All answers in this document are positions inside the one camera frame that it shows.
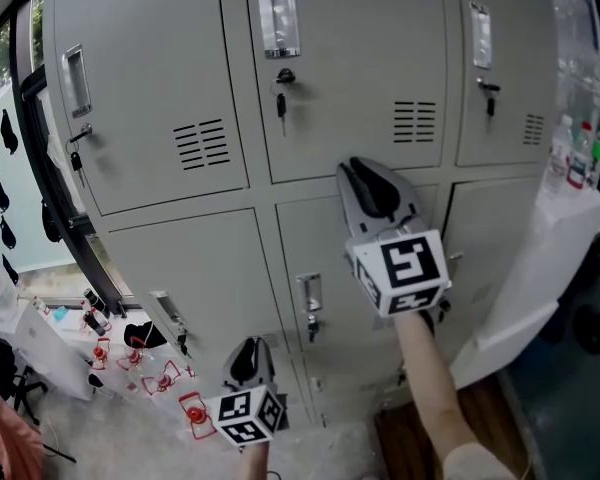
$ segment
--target forearm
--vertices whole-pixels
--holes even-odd
[[[239,480],[266,480],[269,443],[246,446],[240,461]]]
[[[427,324],[417,313],[396,317],[405,370],[422,425],[441,460],[458,446],[475,442],[453,379]]]

